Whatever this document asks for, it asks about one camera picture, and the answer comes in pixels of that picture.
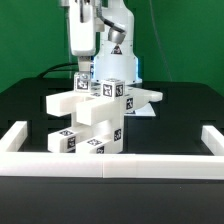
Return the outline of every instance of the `stacked blocks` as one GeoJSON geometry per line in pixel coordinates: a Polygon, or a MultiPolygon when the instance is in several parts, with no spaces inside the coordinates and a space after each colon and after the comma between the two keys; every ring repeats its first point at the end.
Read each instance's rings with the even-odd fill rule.
{"type": "Polygon", "coordinates": [[[101,96],[111,100],[123,97],[124,90],[124,81],[118,79],[107,79],[101,83],[101,96]]]}
{"type": "Polygon", "coordinates": [[[125,87],[118,79],[103,80],[101,86],[91,88],[88,84],[90,92],[78,92],[78,78],[75,75],[75,91],[47,97],[48,113],[72,115],[72,127],[49,134],[51,152],[119,153],[123,150],[124,114],[162,99],[162,93],[125,87]]]}
{"type": "Polygon", "coordinates": [[[77,143],[92,136],[88,126],[70,127],[48,135],[48,150],[55,153],[75,152],[77,143]]]}

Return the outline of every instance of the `black tabletop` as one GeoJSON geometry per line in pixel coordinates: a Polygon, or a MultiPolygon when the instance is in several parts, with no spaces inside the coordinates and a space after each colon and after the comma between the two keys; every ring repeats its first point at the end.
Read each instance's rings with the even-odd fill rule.
{"type": "MultiPolygon", "coordinates": [[[[50,94],[67,79],[23,79],[0,94],[0,137],[27,120],[22,151],[46,151],[47,134],[70,116],[46,114],[50,94]]],[[[156,117],[126,117],[124,153],[209,155],[202,126],[224,131],[224,98],[206,85],[144,82],[161,91],[156,117]]],[[[0,223],[223,223],[224,182],[216,180],[0,177],[0,223]]]]}

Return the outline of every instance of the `green backdrop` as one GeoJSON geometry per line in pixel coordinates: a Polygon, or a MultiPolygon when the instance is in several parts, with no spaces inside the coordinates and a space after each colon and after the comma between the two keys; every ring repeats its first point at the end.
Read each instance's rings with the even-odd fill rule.
{"type": "MultiPolygon", "coordinates": [[[[135,15],[134,51],[144,80],[205,83],[224,95],[223,0],[125,3],[135,15]]],[[[67,61],[58,0],[0,1],[0,92],[67,61]]]]}

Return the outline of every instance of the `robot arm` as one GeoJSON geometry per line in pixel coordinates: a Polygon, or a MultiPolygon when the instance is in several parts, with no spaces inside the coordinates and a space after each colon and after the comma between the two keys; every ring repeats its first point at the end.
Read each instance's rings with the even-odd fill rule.
{"type": "Polygon", "coordinates": [[[103,17],[101,5],[102,0],[69,0],[70,47],[72,54],[78,57],[76,79],[83,86],[91,86],[91,56],[96,51],[96,32],[104,31],[104,24],[108,25],[108,40],[116,44],[121,44],[126,35],[124,27],[103,17]]]}

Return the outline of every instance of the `cable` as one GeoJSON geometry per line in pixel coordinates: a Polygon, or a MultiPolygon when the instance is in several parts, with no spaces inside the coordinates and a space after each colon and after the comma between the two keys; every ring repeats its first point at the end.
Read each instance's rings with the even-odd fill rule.
{"type": "Polygon", "coordinates": [[[78,63],[77,62],[73,62],[73,63],[64,63],[64,64],[59,64],[59,65],[55,65],[55,66],[52,66],[52,67],[50,67],[49,69],[47,69],[47,70],[45,70],[44,72],[41,72],[38,76],[37,76],[37,78],[44,78],[44,76],[47,74],[47,73],[49,73],[49,72],[61,72],[61,71],[63,71],[63,70],[56,70],[57,68],[62,68],[62,67],[67,67],[67,66],[72,66],[72,65],[78,65],[78,63]]]}
{"type": "Polygon", "coordinates": [[[158,44],[158,47],[159,47],[160,54],[161,54],[162,59],[163,59],[163,64],[164,64],[164,67],[166,69],[168,78],[172,82],[173,79],[172,79],[172,76],[171,76],[171,73],[170,73],[169,65],[168,65],[168,62],[167,62],[167,59],[166,59],[165,52],[164,52],[164,50],[162,48],[162,44],[161,44],[160,37],[159,37],[159,34],[158,34],[158,30],[157,30],[157,27],[156,27],[156,21],[155,21],[155,16],[154,16],[154,10],[153,10],[153,5],[152,5],[152,0],[149,0],[149,5],[150,5],[152,25],[153,25],[153,30],[154,30],[154,33],[155,33],[156,41],[157,41],[157,44],[158,44]]]}

